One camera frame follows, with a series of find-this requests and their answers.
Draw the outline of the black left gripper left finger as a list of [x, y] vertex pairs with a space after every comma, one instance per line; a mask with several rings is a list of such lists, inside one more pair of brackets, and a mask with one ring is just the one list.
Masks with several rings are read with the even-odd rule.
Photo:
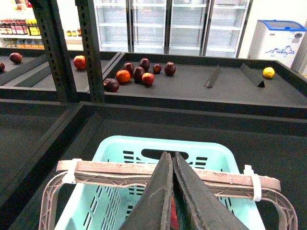
[[172, 157], [168, 152], [163, 152], [142, 196], [122, 223], [120, 229], [170, 229], [172, 194]]

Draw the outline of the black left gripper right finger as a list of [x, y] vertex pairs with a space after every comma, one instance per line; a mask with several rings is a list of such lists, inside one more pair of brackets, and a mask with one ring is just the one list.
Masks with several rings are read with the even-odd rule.
[[218, 200], [178, 152], [172, 160], [174, 200], [181, 230], [247, 229]]

